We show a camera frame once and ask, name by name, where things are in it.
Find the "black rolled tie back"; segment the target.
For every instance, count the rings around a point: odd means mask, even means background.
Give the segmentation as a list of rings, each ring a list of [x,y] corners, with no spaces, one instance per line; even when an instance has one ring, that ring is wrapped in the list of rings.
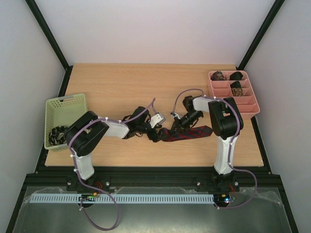
[[[243,74],[239,71],[236,71],[229,76],[229,79],[231,81],[240,81],[242,80],[242,78],[243,78]]]

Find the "red navy striped tie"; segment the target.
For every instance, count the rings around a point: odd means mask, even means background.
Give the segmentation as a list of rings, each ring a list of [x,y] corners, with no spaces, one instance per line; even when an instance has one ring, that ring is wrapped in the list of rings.
[[[181,134],[170,134],[169,130],[169,138],[163,138],[162,141],[164,142],[174,142],[174,141],[181,141],[181,140],[190,140],[196,138],[204,138],[209,137],[213,133],[212,128],[208,126],[200,126],[189,129],[188,132],[181,133]]]

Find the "black frame post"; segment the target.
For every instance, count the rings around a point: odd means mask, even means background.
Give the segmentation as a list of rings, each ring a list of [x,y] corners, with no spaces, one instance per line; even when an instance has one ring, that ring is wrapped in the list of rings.
[[[48,40],[51,48],[53,49],[55,55],[57,56],[59,62],[61,63],[62,67],[65,71],[70,69],[70,65],[68,64],[63,52],[61,51],[51,29],[49,28],[41,10],[39,9],[35,0],[26,0],[25,1],[31,10],[33,16],[35,17],[38,25],[40,26],[43,34],[45,35],[46,39]]]
[[[255,53],[257,47],[259,46],[260,42],[262,41],[263,37],[265,36],[266,32],[268,31],[270,25],[274,21],[275,17],[277,16],[278,12],[280,11],[282,5],[284,4],[285,0],[275,0],[272,7],[270,8],[268,14],[266,15],[263,23],[261,24],[259,30],[257,31],[254,39],[252,40],[248,50],[246,51],[243,59],[241,60],[240,64],[236,67],[237,70],[244,70],[247,66],[248,62],[250,61],[251,57]]]

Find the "dark floral rolled tie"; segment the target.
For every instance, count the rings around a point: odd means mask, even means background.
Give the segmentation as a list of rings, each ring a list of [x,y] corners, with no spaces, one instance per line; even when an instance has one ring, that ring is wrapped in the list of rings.
[[[224,77],[224,75],[223,75],[223,73],[221,71],[214,72],[211,75],[210,79],[212,81],[225,81],[225,77]]]

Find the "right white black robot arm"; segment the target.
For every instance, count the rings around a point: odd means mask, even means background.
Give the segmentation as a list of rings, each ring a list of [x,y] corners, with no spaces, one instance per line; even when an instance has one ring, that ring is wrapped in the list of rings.
[[[171,133],[189,131],[191,126],[203,113],[209,113],[211,129],[218,137],[217,157],[214,163],[214,172],[211,176],[211,183],[217,190],[223,190],[233,181],[233,156],[234,148],[243,129],[243,119],[233,97],[224,99],[217,97],[193,97],[187,96],[183,100],[187,110],[184,116],[180,116],[173,108],[171,115],[174,123]]]

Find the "left black frame post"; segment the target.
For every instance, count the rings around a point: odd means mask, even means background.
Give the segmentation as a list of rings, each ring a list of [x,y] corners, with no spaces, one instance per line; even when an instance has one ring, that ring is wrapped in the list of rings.
[[[70,65],[68,64],[63,52],[61,51],[51,29],[49,28],[41,10],[39,9],[35,0],[26,0],[25,1],[31,10],[33,16],[35,17],[38,25],[40,26],[43,34],[45,35],[46,39],[48,40],[51,48],[53,49],[55,55],[57,56],[59,62],[61,63],[62,67],[65,71],[70,69]]]

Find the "black white patterned tie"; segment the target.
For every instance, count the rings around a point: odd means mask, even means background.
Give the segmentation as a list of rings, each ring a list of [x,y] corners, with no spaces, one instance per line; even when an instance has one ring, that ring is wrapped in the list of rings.
[[[57,126],[51,129],[48,141],[52,146],[63,145],[66,143],[65,132],[68,129],[66,126]]]

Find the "black aluminium frame rail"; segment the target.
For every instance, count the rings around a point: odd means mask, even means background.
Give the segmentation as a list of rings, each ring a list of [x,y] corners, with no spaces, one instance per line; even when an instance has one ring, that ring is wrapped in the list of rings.
[[[96,167],[86,184],[112,191],[121,187],[181,187],[199,192],[221,193],[242,187],[276,187],[283,190],[279,175],[265,167],[249,167],[252,174],[234,172],[233,181],[215,187],[211,183],[211,167]],[[86,192],[72,167],[48,167],[26,175],[22,189],[30,186],[65,187],[69,191]]]

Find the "right black frame post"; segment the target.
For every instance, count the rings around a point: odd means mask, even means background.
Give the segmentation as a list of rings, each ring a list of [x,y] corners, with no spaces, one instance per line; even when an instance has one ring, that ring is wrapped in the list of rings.
[[[268,31],[270,25],[274,21],[275,17],[277,16],[278,12],[280,11],[282,5],[284,4],[285,0],[275,0],[272,7],[270,8],[268,14],[266,15],[263,23],[261,24],[259,30],[257,31],[254,39],[252,40],[248,50],[246,51],[243,59],[241,60],[240,64],[236,67],[237,70],[244,70],[247,66],[248,62],[250,61],[251,57],[255,53],[257,47],[259,46],[260,42],[262,41],[263,37],[265,36],[266,32]]]

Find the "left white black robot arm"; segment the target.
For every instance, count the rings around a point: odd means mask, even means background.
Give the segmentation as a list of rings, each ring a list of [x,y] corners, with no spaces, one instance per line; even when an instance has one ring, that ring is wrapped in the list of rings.
[[[101,118],[93,111],[88,111],[75,121],[64,133],[68,148],[73,157],[74,171],[87,180],[94,174],[92,152],[103,137],[129,139],[146,134],[153,142],[170,139],[170,132],[162,128],[165,117],[156,112],[153,116],[149,110],[140,106],[131,115],[116,121]]]

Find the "pink divided organizer tray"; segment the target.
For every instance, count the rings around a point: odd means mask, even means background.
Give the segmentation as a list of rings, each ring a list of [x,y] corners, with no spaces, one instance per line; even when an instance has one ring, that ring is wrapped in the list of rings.
[[[243,119],[251,119],[260,107],[248,74],[242,70],[211,71],[208,74],[211,97],[233,97]]]

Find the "black rolled tie middle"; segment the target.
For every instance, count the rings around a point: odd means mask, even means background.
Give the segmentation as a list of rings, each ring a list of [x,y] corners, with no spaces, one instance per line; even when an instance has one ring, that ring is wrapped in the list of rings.
[[[241,88],[241,83],[239,81],[235,81],[233,83],[230,84],[231,89],[233,88]]]

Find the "brown patterned rolled tie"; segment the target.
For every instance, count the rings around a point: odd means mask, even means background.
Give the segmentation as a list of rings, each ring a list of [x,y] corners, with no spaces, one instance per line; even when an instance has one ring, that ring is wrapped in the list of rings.
[[[243,96],[243,89],[242,88],[233,88],[231,89],[232,95],[234,97],[242,97]]]

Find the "green plastic basket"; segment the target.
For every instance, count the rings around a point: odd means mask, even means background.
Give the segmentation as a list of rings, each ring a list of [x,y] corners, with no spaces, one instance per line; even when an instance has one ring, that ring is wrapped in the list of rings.
[[[50,133],[56,127],[69,127],[87,112],[84,94],[74,94],[46,101],[45,109],[45,137],[44,147],[47,150],[60,151],[67,148],[67,144],[52,145]]]

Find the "black rolled tie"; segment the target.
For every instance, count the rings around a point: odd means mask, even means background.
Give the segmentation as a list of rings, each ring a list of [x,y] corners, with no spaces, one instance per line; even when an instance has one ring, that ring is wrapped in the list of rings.
[[[236,71],[229,76],[229,79],[231,81],[240,81],[242,80],[242,78],[243,78],[243,74],[239,71]]]
[[[233,88],[241,88],[241,83],[239,81],[235,81],[233,83],[230,84],[231,89]]]

